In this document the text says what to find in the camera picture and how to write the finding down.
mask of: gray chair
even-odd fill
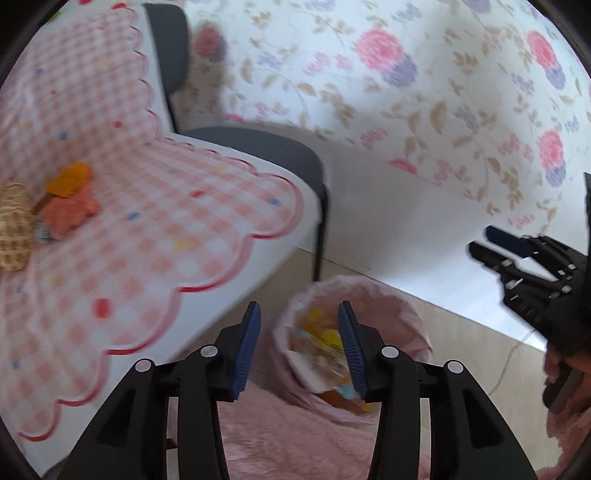
[[[156,55],[160,62],[160,73],[167,96],[168,110],[173,119],[173,127],[178,133],[168,96],[180,88],[187,76],[189,65],[187,20],[184,12],[175,5],[146,4],[145,7],[152,27]],[[324,185],[324,170],[318,155],[291,138],[249,128],[197,128],[182,132],[182,134],[223,147],[234,148],[279,165],[297,175],[314,190],[322,208],[322,218],[316,232],[312,276],[313,281],[318,281],[324,255],[324,235],[329,210],[329,194],[326,185]]]

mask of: trash bin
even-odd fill
[[[310,372],[310,365],[313,364],[316,372],[328,368],[338,376],[340,372],[333,371],[338,370],[338,359],[324,359],[320,355],[314,357],[320,358],[320,361],[304,361],[307,354],[318,352],[315,345],[310,347],[315,349],[314,354],[306,347],[301,347],[302,342],[310,345],[306,341],[311,335],[316,338],[316,342],[329,344],[325,348],[329,356],[331,350],[338,350],[339,340],[335,339],[334,330],[337,330],[338,306],[344,300],[351,302],[359,323],[378,329],[386,344],[396,346],[415,360],[433,360],[433,348],[427,331],[411,303],[402,299],[392,287],[370,278],[338,275],[314,283],[296,294],[278,319],[268,352],[275,381],[273,390],[288,402],[331,421],[349,426],[375,424],[379,410],[366,407],[358,398],[353,400],[347,387],[319,393],[326,376],[314,376]],[[360,410],[358,403],[363,404],[364,408]]]

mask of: wicker basket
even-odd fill
[[[0,192],[0,268],[22,270],[33,247],[33,200],[12,183]]]

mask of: white cable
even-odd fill
[[[505,361],[505,366],[503,367],[503,371],[501,372],[501,376],[499,377],[499,381],[496,383],[494,387],[492,387],[491,391],[488,392],[488,396],[491,397],[494,393],[499,389],[501,386],[501,382],[505,378],[505,374],[507,373],[507,369],[509,368],[509,363],[511,362],[511,357],[517,351],[517,349],[524,344],[524,342],[531,337],[535,332],[535,329],[528,332],[518,343],[516,343],[513,348],[509,351],[509,355],[507,355],[507,360]]]

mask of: human hand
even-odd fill
[[[591,353],[564,356],[552,345],[548,345],[544,360],[544,371],[548,375],[548,382],[554,383],[558,379],[560,362],[565,362],[584,373],[580,385],[571,396],[571,405],[573,411],[579,413],[587,410],[591,407]]]

